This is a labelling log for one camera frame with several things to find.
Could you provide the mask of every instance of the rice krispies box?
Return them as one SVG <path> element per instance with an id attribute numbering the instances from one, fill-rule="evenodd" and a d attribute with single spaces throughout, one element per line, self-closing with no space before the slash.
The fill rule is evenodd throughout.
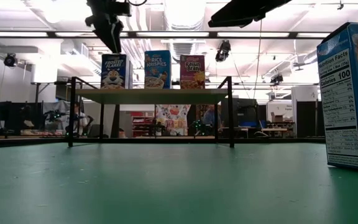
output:
<path id="1" fill-rule="evenodd" d="M 205 88 L 205 57 L 204 55 L 180 56 L 180 88 Z"/>
<path id="2" fill-rule="evenodd" d="M 358 23 L 317 48 L 328 164 L 358 168 Z"/>
<path id="3" fill-rule="evenodd" d="M 169 50 L 151 50 L 145 52 L 144 88 L 171 88 L 171 53 Z"/>
<path id="4" fill-rule="evenodd" d="M 126 55 L 102 55 L 101 69 L 101 89 L 132 88 L 132 64 Z"/>

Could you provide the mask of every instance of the frosted flakes box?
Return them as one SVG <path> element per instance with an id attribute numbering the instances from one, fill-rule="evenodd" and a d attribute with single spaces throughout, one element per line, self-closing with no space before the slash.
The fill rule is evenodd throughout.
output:
<path id="1" fill-rule="evenodd" d="M 358 23 L 317 48 L 328 164 L 358 168 Z"/>
<path id="2" fill-rule="evenodd" d="M 102 55 L 101 89 L 132 88 L 132 64 L 126 55 Z"/>
<path id="3" fill-rule="evenodd" d="M 204 55 L 180 56 L 180 88 L 205 88 L 205 57 Z"/>
<path id="4" fill-rule="evenodd" d="M 144 88 L 171 88 L 171 53 L 169 50 L 146 51 L 144 73 Z"/>

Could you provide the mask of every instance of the ceiling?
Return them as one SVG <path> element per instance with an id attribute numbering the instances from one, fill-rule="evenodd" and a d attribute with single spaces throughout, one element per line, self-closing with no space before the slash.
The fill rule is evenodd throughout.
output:
<path id="1" fill-rule="evenodd" d="M 199 6 L 194 5 L 194 0 L 148 0 L 147 4 L 141 7 L 133 7 L 133 16 L 123 17 L 121 21 L 124 23 L 124 30 L 133 31 L 177 30 L 177 25 L 199 22 L 201 25 L 193 27 L 193 30 L 238 32 L 260 30 L 332 32 L 345 22 L 358 22 L 358 0 L 342 0 L 344 7 L 341 10 L 338 10 L 339 0 L 292 0 L 287 5 L 268 13 L 262 22 L 253 22 L 243 29 L 238 27 L 212 29 L 208 27 L 210 17 L 229 0 L 197 0 L 197 2 L 200 3 Z M 168 22 L 165 20 L 165 12 L 169 18 Z M 90 16 L 90 9 L 86 5 L 86 0 L 55 0 L 54 2 L 52 0 L 0 0 L 0 30 L 92 30 L 85 26 L 84 19 L 87 16 Z M 217 63 L 214 59 L 221 39 L 198 39 L 197 44 L 192 48 L 192 53 L 206 56 L 206 68 L 212 82 L 219 82 L 229 75 L 240 82 L 262 83 L 261 77 L 268 77 L 266 82 L 269 82 L 269 75 L 275 72 L 285 73 L 284 82 L 287 83 L 318 82 L 315 65 L 308 65 L 298 70 L 292 66 L 292 63 L 300 59 L 297 56 L 312 53 L 320 40 L 228 40 L 232 52 L 225 62 Z M 49 45 L 56 41 L 63 40 L 0 39 L 0 45 L 30 45 L 48 53 Z M 170 44 L 164 44 L 169 41 L 123 39 L 122 45 L 124 53 L 129 55 L 136 68 L 135 73 L 142 76 L 144 50 L 171 49 Z M 75 46 L 85 44 L 89 48 L 89 57 L 96 63 L 101 62 L 101 54 L 109 52 L 98 39 L 75 39 L 73 44 Z M 75 75 L 89 75 L 87 73 L 89 69 L 79 71 Z M 178 77 L 178 65 L 173 66 L 173 73 L 175 78 Z"/>

